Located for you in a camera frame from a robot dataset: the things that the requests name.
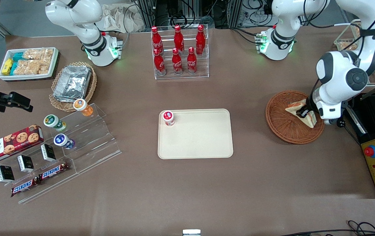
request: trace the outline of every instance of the coca-cola bottle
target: coca-cola bottle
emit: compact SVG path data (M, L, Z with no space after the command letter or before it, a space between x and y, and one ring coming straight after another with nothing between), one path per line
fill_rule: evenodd
M153 33L153 47L154 49L158 49L160 54L164 54L164 48L163 48L163 42L161 39L161 36L159 34L159 31L157 30L157 27L153 26L151 27L151 32Z
M204 34L204 26L198 26L198 33L196 34L196 54L202 55L205 49L205 34Z
M180 25L174 27L174 46L179 51L180 55L185 53L185 40L182 33L180 33Z
M167 73L164 66L164 60L160 56L160 51L158 49L154 49L154 65L156 67L158 76L163 76Z
M177 48L173 48L173 58L171 61L173 62L174 73L176 75L181 75L183 73L182 59L180 58Z
M189 55L187 56L187 70L189 74L194 74L198 71L198 67L196 66L196 55L195 49L193 47L189 48Z

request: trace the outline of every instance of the wicker basket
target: wicker basket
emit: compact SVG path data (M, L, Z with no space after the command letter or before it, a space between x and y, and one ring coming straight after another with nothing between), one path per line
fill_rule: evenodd
M316 140L324 130L324 122L318 114L314 128L308 127L285 109L288 104L301 101L308 96L300 91L282 91L266 105L266 121L270 129L281 139L294 144L307 144Z
M94 90L96 89L96 84L97 84L96 72L94 72L93 67L91 67L89 64L85 62L75 62L75 63L69 64L69 66L87 66L91 69L90 84L89 84L89 87L87 88L87 93L86 93L86 98L85 98L86 102L89 104L89 101L91 97L93 96ZM58 84L58 80L61 77L62 71L63 69L55 77L54 82L52 83L52 86L51 86L52 91L55 90L55 87ZM60 102L54 98L53 94L49 95L49 100L51 101L52 106L54 106L57 109L61 109L66 112L75 111L74 107L72 106L72 103Z

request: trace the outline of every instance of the small black box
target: small black box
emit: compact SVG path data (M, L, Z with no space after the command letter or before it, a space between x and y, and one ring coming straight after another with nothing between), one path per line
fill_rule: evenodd
M42 144L41 148L42 148L42 155L45 160L47 161L56 160L54 148L51 145Z
M11 183L14 181L12 169L9 166L0 166L0 182Z
M20 155L17 157L18 165L22 172L32 172L34 170L33 162L31 158L25 155Z

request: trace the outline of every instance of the acrylic bottle rack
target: acrylic bottle rack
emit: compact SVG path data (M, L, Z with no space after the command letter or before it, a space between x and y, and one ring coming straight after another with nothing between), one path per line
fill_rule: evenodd
M62 132L42 127L45 138L44 144L49 144L54 148L56 161L49 162L43 159L42 144L0 161L0 165L12 168L15 177L14 182L5 184L5 197L11 195L11 188L25 183L63 162L67 162L69 170L46 178L41 184L13 196L20 204L28 203L36 197L49 192L55 187L122 153L119 150L116 139L110 134L105 120L103 120L105 113L94 103L90 106L93 108L91 116L84 116L81 112L73 112L63 117L61 120L66 122L67 127ZM74 139L74 148L65 149L54 145L53 137L58 133L65 133L69 138ZM32 158L34 171L31 173L20 171L17 161L19 155Z
M154 77L156 79L187 79L187 78L201 78L201 77L209 77L209 30L208 25L204 24L204 34L205 34L205 48L204 53L202 55L196 55L197 59L197 66L198 71L191 75L188 73L188 49L189 47L195 48L196 53L196 34L198 33L198 25L195 27L186 27L181 30L183 34L183 38L185 40L185 53L184 55L180 55L182 58L182 67L183 67L183 74L176 75L173 72L173 62L171 58L173 57L173 48L174 48L174 29L172 27L157 27L159 30L159 34L162 37L163 48L164 48L164 55L162 56L164 59L164 65L166 67L167 73L163 76L159 76L157 74L157 70L154 66L154 47L153 42L151 41L151 53L153 55L153 69L154 69Z

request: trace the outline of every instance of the brown table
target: brown table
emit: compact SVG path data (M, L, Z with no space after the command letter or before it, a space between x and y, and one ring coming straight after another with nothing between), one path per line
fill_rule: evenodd
M0 236L181 235L186 228L204 236L276 236L346 228L349 219L375 225L375 188L360 147L344 129L326 127L315 142L291 145L265 120L275 93L310 92L315 65L341 30L302 27L282 61L257 55L233 31L214 30L210 78L196 82L154 80L150 34L131 35L122 60L95 67L92 99L107 114L123 154L25 205L0 184ZM58 48L59 68L89 62L73 36L7 38L8 49L33 47ZM51 81L0 83L34 106L32 113L0 113L0 137L41 124L49 113L67 115L49 103ZM202 108L230 111L234 155L161 160L159 112Z

